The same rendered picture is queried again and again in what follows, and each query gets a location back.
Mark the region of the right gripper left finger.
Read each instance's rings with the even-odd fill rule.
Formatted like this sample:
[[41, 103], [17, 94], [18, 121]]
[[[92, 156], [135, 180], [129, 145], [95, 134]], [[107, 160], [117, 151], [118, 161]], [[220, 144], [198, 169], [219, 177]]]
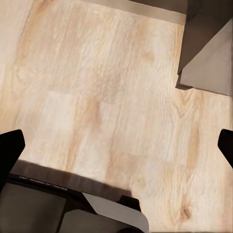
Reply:
[[0, 134], [0, 187], [25, 148], [22, 130]]

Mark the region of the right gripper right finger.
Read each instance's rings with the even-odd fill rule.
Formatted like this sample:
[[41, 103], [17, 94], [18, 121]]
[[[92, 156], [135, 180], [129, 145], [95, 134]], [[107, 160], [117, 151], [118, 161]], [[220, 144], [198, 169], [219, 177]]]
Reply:
[[226, 129], [221, 130], [217, 144], [233, 168], [233, 131]]

